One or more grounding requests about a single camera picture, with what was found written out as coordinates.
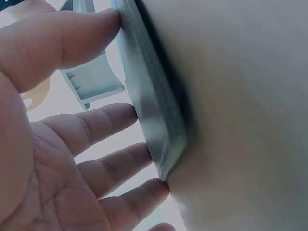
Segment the background wall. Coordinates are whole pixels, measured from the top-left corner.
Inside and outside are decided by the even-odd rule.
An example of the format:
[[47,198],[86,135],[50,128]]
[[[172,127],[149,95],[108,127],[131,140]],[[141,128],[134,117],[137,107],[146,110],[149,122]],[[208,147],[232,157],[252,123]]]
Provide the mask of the background wall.
[[198,134],[171,174],[190,231],[308,229],[308,2],[143,0]]

